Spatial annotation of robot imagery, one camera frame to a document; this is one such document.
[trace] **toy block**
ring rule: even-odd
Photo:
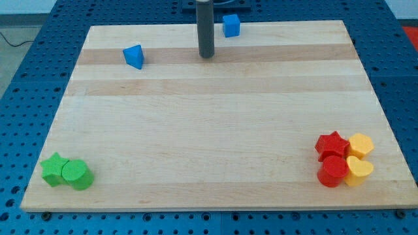
[[[225,37],[235,37],[240,35],[240,19],[236,14],[222,16],[222,31]]]
[[[349,153],[349,142],[334,131],[332,134],[319,136],[315,149],[319,153],[318,161],[322,162],[331,155],[346,157]]]
[[[347,162],[340,156],[328,156],[318,170],[317,177],[319,182],[327,187],[337,187],[348,174]]]
[[[80,159],[69,161],[62,171],[65,181],[75,190],[84,190],[94,181],[94,175],[87,164]]]
[[[142,69],[144,62],[144,54],[142,53],[141,45],[133,46],[123,50],[126,63],[137,69]]]
[[[351,187],[362,184],[374,170],[372,163],[362,161],[355,156],[348,156],[346,161],[349,172],[344,181]]]
[[[40,162],[42,166],[42,178],[51,187],[60,184],[68,184],[61,176],[63,167],[69,162],[68,159],[62,158],[58,153],[54,153],[49,159]]]
[[[367,157],[374,149],[372,139],[361,133],[354,134],[348,141],[350,142],[349,155],[356,156],[360,160]]]

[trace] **blue pegboard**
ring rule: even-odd
[[[251,0],[242,22],[343,20],[418,180],[417,52],[383,0]],[[418,210],[39,213],[19,209],[91,25],[190,24],[173,1],[58,0],[0,101],[0,234],[418,234]]]

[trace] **red star block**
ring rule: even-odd
[[[349,146],[350,142],[341,138],[336,131],[332,134],[322,134],[315,145],[315,149],[319,153],[318,161],[323,162],[326,157],[331,155],[347,157],[350,151]]]

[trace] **green cylinder block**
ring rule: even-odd
[[[62,177],[75,190],[87,189],[94,181],[93,173],[80,159],[71,160],[65,164]]]

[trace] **red cylinder block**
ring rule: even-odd
[[[337,187],[348,174],[348,171],[346,160],[342,157],[332,155],[324,159],[317,173],[317,177],[323,185]]]

